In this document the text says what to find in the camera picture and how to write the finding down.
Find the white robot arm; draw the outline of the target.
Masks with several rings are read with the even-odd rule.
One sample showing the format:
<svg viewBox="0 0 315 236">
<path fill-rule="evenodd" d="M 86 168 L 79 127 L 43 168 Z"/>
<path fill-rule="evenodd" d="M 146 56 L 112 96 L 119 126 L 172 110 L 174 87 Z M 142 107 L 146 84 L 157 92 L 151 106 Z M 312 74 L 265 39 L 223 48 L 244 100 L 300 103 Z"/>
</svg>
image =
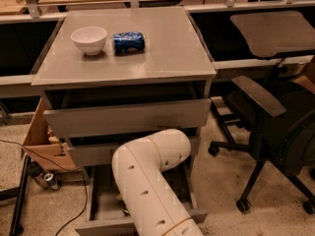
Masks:
<svg viewBox="0 0 315 236">
<path fill-rule="evenodd" d="M 139 236 L 203 236 L 162 176 L 190 151 L 188 137 L 176 129 L 133 140 L 115 151 L 113 176 Z"/>
</svg>

